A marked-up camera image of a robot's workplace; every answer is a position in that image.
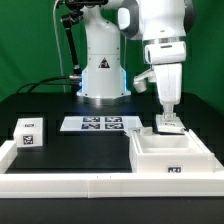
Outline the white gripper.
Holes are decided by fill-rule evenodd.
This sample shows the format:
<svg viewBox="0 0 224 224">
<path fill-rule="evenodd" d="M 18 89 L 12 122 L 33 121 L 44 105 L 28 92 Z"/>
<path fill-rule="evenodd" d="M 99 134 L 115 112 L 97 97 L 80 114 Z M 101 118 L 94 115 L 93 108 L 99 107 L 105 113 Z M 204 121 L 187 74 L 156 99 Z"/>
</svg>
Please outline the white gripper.
<svg viewBox="0 0 224 224">
<path fill-rule="evenodd" d="M 180 102 L 182 85 L 182 65 L 164 64 L 154 67 L 157 91 L 163 105 L 163 115 L 175 114 L 174 105 Z"/>
</svg>

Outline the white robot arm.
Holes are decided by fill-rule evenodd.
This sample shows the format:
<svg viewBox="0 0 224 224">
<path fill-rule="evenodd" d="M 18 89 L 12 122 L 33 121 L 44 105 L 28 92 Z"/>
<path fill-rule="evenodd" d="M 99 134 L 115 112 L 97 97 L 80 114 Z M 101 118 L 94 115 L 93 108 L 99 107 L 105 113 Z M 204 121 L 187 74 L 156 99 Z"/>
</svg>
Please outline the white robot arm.
<svg viewBox="0 0 224 224">
<path fill-rule="evenodd" d="M 195 19 L 192 0 L 108 0 L 108 6 L 117 11 L 117 24 L 104 19 L 98 6 L 84 8 L 87 66 L 79 96 L 102 102 L 130 94 L 120 64 L 120 37 L 125 36 L 142 42 L 143 61 L 149 65 L 134 78 L 136 90 L 143 92 L 147 82 L 156 83 L 163 116 L 173 117 L 186 60 L 183 38 Z"/>
</svg>

